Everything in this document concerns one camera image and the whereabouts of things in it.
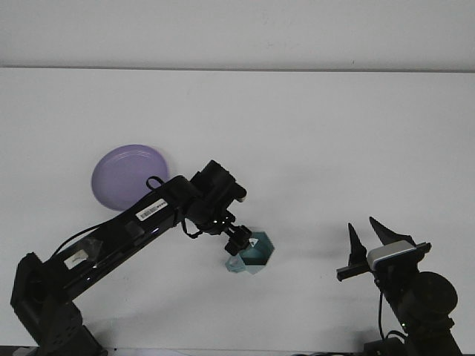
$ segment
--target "white backdrop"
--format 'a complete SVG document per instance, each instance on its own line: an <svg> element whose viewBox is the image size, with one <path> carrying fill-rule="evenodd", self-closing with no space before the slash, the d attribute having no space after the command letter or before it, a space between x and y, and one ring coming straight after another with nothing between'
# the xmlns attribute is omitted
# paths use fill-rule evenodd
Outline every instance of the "white backdrop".
<svg viewBox="0 0 475 356"><path fill-rule="evenodd" d="M0 1L0 64L475 70L475 1Z"/></svg>
<svg viewBox="0 0 475 356"><path fill-rule="evenodd" d="M359 350L378 337L378 292L335 270L348 222L379 245L373 215L433 243L421 269L456 286L453 334L473 351L474 93L473 74L1 69L0 344L33 343L9 306L17 262L112 217L92 170L142 143L173 174L229 169L248 190L231 211L276 250L231 274L224 237L167 232L76 300L104 345Z"/></svg>

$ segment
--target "white table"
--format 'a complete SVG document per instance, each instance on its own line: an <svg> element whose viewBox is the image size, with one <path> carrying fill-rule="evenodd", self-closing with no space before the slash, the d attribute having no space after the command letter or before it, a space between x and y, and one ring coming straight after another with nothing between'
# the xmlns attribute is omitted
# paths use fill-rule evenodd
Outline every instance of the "white table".
<svg viewBox="0 0 475 356"><path fill-rule="evenodd" d="M90 188L112 148L153 145L190 178L216 159L248 190L230 210L275 243L258 274L225 237L168 231L76 300L110 347L357 351L378 338L369 274L339 283L347 223L372 215L433 250L473 351L475 75L0 70L0 344L34 342L9 305L15 267L112 217ZM397 327L385 306L384 330Z"/></svg>

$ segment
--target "translucent block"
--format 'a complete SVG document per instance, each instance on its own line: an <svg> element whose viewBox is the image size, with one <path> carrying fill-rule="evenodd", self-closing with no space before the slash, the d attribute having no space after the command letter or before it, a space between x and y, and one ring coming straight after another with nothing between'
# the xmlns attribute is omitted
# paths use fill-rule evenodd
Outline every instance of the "translucent block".
<svg viewBox="0 0 475 356"><path fill-rule="evenodd" d="M267 265L275 250L267 234L263 231L253 232L249 242L247 249L227 260L228 271L234 273L248 271L250 274L256 274Z"/></svg>

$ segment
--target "barcode label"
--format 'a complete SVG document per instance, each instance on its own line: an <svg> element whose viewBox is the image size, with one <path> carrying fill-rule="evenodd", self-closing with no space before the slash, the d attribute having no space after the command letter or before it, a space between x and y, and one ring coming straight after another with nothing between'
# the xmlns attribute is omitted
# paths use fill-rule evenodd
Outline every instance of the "barcode label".
<svg viewBox="0 0 475 356"><path fill-rule="evenodd" d="M148 206L147 208L143 209L142 211L139 211L138 213L135 214L135 216L140 220L143 221L145 219L148 219L151 217L153 214L155 214L157 211L165 208L168 205L168 203L163 200L163 199L158 199L156 202L154 202L152 205Z"/></svg>

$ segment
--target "white wall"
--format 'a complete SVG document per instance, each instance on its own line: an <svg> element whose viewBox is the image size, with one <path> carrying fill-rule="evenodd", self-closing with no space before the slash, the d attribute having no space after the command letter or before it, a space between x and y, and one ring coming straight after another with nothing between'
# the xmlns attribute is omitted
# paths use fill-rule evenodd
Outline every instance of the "white wall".
<svg viewBox="0 0 475 356"><path fill-rule="evenodd" d="M0 64L475 70L475 1L0 1Z"/></svg>

